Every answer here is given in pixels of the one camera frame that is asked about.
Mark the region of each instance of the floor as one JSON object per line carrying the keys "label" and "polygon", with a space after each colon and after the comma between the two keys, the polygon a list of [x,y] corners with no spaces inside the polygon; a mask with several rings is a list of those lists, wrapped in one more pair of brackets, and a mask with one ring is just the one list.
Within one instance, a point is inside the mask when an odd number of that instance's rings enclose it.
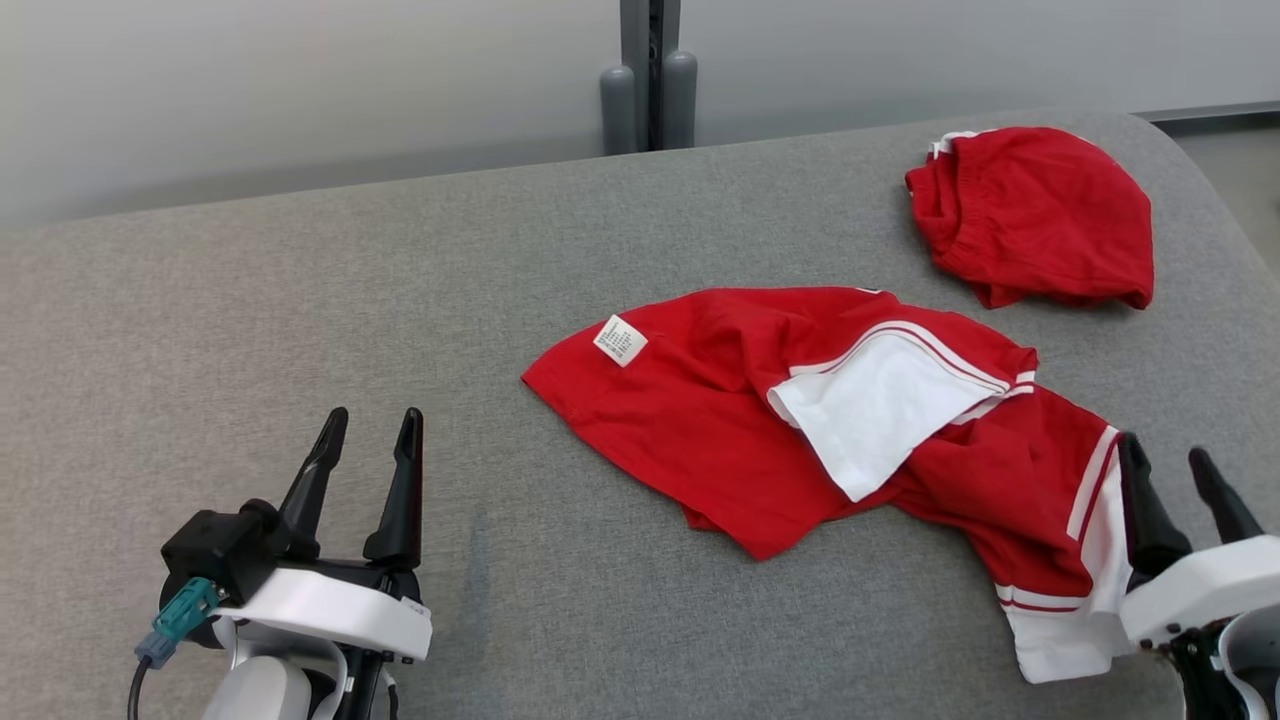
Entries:
{"label": "floor", "polygon": [[1158,126],[1204,172],[1280,278],[1280,113]]}

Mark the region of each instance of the folded clothing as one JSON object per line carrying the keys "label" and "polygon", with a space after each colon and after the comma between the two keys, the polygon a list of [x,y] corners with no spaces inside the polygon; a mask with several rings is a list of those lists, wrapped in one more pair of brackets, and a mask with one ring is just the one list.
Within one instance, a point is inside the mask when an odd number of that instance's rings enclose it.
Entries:
{"label": "folded clothing", "polygon": [[1030,682],[1130,648],[1116,432],[1036,351],[856,288],[708,290],[559,342],[524,380],[572,430],[758,560],[891,502],[961,528]]}
{"label": "folded clothing", "polygon": [[1028,295],[1151,304],[1151,201],[1085,140],[1055,128],[950,133],[906,186],[933,263],[987,307]]}

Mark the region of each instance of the clothing tag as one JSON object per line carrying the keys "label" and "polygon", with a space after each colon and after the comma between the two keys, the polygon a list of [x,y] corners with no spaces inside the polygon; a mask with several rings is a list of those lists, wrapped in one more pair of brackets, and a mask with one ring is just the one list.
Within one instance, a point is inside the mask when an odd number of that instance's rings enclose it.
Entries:
{"label": "clothing tag", "polygon": [[605,355],[613,357],[614,363],[626,368],[636,359],[636,355],[640,355],[644,346],[649,345],[649,338],[640,334],[640,331],[628,325],[622,318],[609,315],[608,322],[591,342]]}

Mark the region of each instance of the black cable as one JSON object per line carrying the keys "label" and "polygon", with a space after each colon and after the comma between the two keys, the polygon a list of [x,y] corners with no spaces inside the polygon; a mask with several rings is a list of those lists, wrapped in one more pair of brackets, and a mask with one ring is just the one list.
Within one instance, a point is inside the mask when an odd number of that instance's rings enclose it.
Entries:
{"label": "black cable", "polygon": [[142,678],[147,676],[151,669],[151,657],[146,656],[138,661],[138,669],[133,673],[133,684],[129,685],[129,720],[138,720],[138,696],[142,694]]}

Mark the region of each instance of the gray upholstery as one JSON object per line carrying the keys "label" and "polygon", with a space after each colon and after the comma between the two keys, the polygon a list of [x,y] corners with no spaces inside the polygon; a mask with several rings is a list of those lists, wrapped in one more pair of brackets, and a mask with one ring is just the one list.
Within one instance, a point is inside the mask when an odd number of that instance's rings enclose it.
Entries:
{"label": "gray upholstery", "polygon": [[[946,131],[1052,124],[1155,204],[1143,313],[983,310],[936,272],[902,174]],[[708,286],[855,284],[1039,348],[1039,379],[1142,433],[1170,512],[1212,521],[1208,446],[1280,528],[1280,288],[1142,120],[1006,113],[243,200],[4,237],[6,717],[123,712],[201,507],[279,502],[328,410],[352,425],[320,541],[358,556],[406,406],[426,414],[425,664],[403,717],[1175,717],[1144,657],[1033,687],[957,533],[892,509],[753,562],[579,442],[520,373],[611,313]],[[225,657],[184,646],[142,716],[198,716]]]}

